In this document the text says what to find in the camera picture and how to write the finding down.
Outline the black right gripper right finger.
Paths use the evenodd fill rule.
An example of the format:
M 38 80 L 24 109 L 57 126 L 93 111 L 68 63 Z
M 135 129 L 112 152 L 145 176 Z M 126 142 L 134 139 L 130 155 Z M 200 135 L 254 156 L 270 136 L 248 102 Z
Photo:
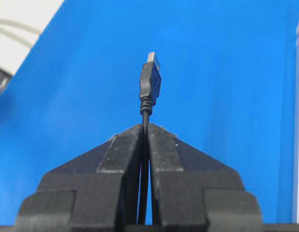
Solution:
M 258 202 L 237 171 L 148 126 L 152 221 L 163 232 L 261 232 Z

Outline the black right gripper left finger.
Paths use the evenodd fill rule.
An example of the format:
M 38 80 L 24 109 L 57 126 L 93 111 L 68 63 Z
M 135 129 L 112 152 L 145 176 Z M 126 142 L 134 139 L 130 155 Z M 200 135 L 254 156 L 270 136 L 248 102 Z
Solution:
M 44 174 L 18 212 L 18 232 L 120 232 L 136 223 L 140 124 Z

